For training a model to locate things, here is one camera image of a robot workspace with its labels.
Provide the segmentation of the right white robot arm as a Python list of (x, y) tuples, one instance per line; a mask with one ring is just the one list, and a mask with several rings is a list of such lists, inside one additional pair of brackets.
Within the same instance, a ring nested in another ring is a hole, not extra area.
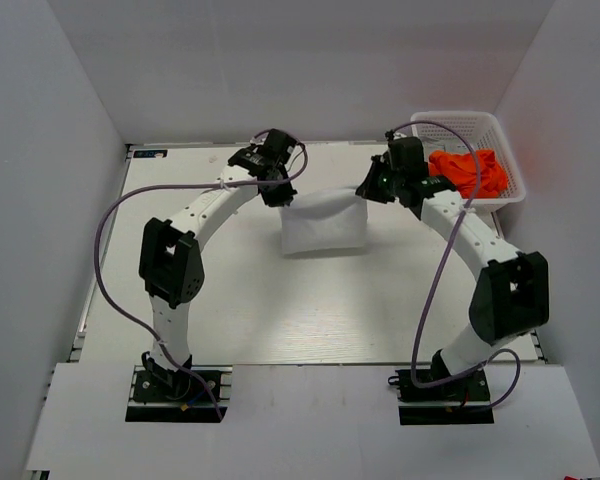
[(500, 349), (549, 320), (549, 265), (499, 238), (444, 176), (432, 176), (416, 137), (389, 138), (386, 151), (371, 158), (357, 196), (378, 203), (397, 201), (436, 231), (476, 281), (469, 324), (431, 361), (428, 386), (452, 399), (468, 375)]

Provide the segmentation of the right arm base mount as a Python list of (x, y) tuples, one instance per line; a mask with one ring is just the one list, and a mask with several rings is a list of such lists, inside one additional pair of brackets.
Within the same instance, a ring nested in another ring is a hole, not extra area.
[(401, 369), (389, 376), (387, 383), (397, 393), (401, 426), (494, 423), (490, 390), (483, 371), (450, 384), (417, 388), (410, 371)]

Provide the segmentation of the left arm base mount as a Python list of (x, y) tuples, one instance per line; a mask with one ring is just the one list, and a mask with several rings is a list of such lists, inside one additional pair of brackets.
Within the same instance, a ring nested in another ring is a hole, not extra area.
[[(201, 366), (196, 372), (207, 383), (221, 414), (228, 409), (233, 369)], [(125, 421), (127, 423), (220, 423), (216, 409), (201, 383), (187, 376), (184, 385), (170, 391), (141, 366), (134, 368)]]

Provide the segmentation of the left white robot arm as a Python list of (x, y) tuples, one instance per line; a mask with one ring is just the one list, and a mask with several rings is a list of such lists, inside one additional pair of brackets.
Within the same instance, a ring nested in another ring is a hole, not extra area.
[(150, 219), (143, 231), (139, 275), (158, 335), (143, 366), (168, 398), (179, 399), (191, 387), (188, 345), (190, 302), (203, 286), (202, 252), (214, 233), (241, 206), (260, 197), (268, 207), (291, 204), (297, 191), (286, 168), (304, 146), (284, 131), (271, 129), (264, 141), (251, 142), (227, 161), (213, 187), (171, 217)]

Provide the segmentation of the white t shirt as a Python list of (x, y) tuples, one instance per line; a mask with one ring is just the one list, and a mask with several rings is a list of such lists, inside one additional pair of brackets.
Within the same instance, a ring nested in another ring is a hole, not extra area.
[(366, 245), (368, 206), (351, 186), (296, 197), (279, 209), (283, 255)]

